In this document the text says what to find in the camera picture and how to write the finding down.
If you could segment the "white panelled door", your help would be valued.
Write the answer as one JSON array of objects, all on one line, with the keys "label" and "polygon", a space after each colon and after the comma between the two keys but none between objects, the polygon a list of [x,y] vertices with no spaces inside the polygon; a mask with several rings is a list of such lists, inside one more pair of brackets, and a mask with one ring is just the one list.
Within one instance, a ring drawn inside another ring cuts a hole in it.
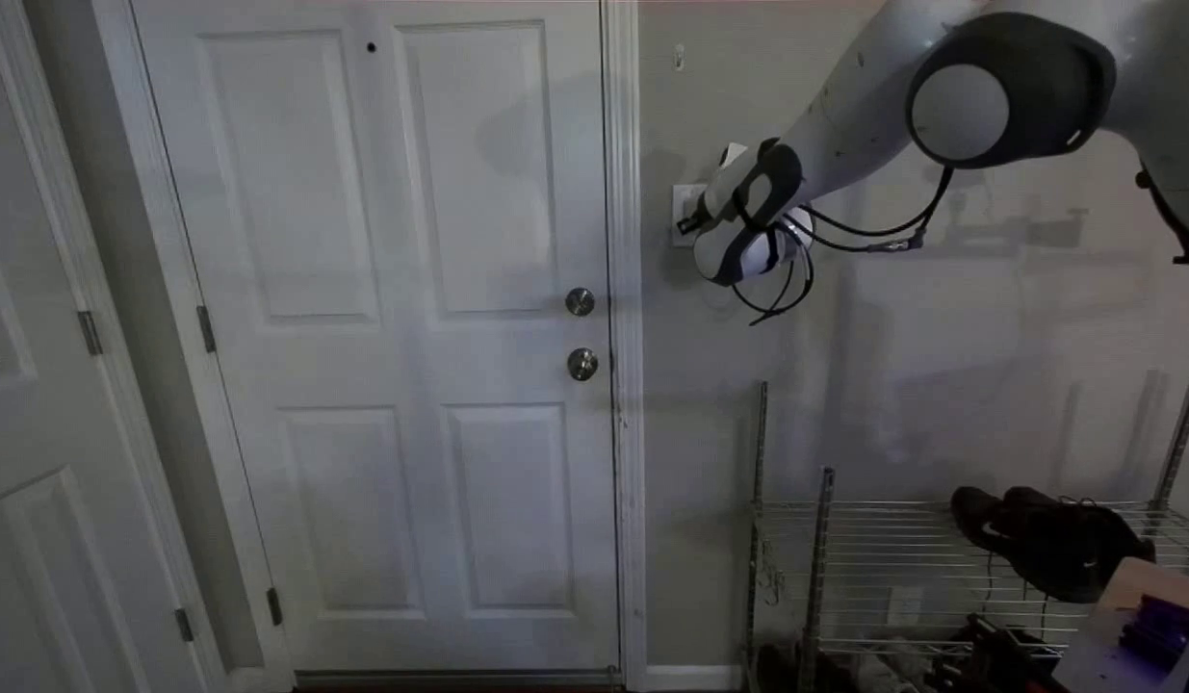
[{"label": "white panelled door", "polygon": [[615,664],[598,0],[133,6],[295,670]]}]

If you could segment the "black shoe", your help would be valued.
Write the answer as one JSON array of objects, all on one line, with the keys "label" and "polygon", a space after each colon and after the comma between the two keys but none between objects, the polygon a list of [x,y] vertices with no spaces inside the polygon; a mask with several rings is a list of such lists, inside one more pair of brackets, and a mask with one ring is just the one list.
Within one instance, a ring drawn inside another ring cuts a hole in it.
[{"label": "black shoe", "polygon": [[1099,601],[1124,560],[1156,561],[1151,538],[1090,499],[1053,499],[1014,486],[992,527],[1006,538],[1001,553],[1017,574],[1057,601]]},{"label": "black shoe", "polygon": [[1017,549],[1015,508],[977,487],[960,486],[949,508],[955,525],[979,549],[995,555],[1013,555]]}]

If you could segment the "black tool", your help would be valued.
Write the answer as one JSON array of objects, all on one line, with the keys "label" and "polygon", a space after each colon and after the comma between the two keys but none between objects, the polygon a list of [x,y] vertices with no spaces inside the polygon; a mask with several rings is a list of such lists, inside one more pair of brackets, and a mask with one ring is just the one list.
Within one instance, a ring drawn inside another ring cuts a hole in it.
[{"label": "black tool", "polygon": [[925,676],[936,693],[1072,693],[1053,676],[1059,656],[1021,629],[969,615],[955,642],[964,653],[937,659]]}]

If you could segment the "cardboard box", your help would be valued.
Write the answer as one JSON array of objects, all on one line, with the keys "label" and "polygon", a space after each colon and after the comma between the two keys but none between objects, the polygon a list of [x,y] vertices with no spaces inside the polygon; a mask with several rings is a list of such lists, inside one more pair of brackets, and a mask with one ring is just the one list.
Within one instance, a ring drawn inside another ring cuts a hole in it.
[{"label": "cardboard box", "polygon": [[1179,693],[1189,672],[1189,651],[1166,674],[1124,649],[1125,626],[1145,597],[1189,607],[1189,577],[1135,557],[1119,563],[1108,587],[1082,622],[1053,676],[1071,693]]}]

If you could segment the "purple object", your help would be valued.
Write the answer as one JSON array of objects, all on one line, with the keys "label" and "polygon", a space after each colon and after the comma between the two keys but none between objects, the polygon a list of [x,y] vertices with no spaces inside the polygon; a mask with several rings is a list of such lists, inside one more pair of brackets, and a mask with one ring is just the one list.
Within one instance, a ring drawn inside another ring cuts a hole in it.
[{"label": "purple object", "polygon": [[1118,644],[1170,674],[1189,644],[1189,607],[1141,596],[1132,619],[1122,626]]}]

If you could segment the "white closet door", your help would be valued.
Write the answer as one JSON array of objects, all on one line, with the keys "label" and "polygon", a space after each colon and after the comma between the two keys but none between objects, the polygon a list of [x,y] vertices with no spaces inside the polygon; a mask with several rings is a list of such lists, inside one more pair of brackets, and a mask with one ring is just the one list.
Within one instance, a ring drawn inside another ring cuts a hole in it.
[{"label": "white closet door", "polygon": [[0,0],[0,693],[224,693],[23,0]]}]

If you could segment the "white light switch plate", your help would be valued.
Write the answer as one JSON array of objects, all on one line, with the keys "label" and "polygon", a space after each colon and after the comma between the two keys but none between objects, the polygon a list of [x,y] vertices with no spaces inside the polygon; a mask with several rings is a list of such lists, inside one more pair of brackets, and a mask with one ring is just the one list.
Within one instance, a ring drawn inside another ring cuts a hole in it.
[{"label": "white light switch plate", "polygon": [[696,245],[696,234],[681,237],[675,229],[679,219],[686,218],[692,212],[699,212],[699,201],[705,191],[705,184],[673,185],[672,197],[669,197],[669,244],[673,248],[691,248]]}]

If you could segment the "white wall socket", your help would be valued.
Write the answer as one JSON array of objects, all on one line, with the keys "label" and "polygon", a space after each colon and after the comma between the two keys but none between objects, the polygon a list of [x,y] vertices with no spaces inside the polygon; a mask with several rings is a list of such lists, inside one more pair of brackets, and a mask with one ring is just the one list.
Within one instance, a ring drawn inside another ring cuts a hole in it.
[{"label": "white wall socket", "polygon": [[920,626],[925,615],[924,597],[924,587],[918,584],[891,587],[886,604],[886,626],[902,629]]}]

